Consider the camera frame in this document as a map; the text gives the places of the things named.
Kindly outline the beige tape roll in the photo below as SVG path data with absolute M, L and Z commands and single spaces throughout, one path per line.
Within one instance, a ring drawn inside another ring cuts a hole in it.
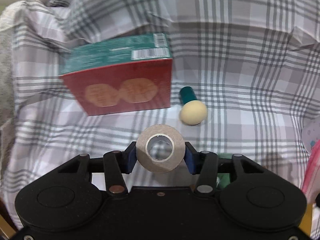
M 153 125 L 145 129 L 136 142 L 137 160 L 153 173 L 172 171 L 180 165 L 184 154 L 183 137 L 168 125 Z

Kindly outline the green plush toy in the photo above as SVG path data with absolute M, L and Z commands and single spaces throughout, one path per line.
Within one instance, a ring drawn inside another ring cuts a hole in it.
M 231 153 L 219 153 L 218 157 L 219 164 L 216 187 L 218 190 L 222 190 L 231 183 L 230 173 L 233 173 L 234 165 Z

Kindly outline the red and teal box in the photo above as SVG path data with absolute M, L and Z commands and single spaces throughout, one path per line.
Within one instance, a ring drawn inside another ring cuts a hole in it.
M 79 46 L 59 68 L 59 77 L 88 115 L 168 108 L 171 74 L 164 33 Z

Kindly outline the white pink folded cloth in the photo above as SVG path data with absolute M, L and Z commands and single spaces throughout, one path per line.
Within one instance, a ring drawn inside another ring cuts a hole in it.
M 319 195 L 319 116 L 302 129 L 302 143 L 310 154 L 302 191 L 308 204 L 313 204 Z

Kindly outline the grey plaid cloth cover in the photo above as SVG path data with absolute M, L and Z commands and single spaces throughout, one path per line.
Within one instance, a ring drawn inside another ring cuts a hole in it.
M 240 153 L 302 185 L 304 125 L 319 116 L 319 0 L 25 0 L 3 12 L 1 199 L 14 224 L 18 192 L 80 153 L 123 150 L 154 124 L 198 150 Z M 163 32 L 173 54 L 168 109 L 88 116 L 58 77 L 65 51 Z M 190 86 L 208 115 L 180 120 Z

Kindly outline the yellow cardboard box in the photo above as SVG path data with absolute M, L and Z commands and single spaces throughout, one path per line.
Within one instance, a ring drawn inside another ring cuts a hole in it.
M 312 217 L 313 217 L 313 204 L 308 203 L 306 212 L 299 225 L 300 230 L 302 230 L 308 236 L 311 235 Z

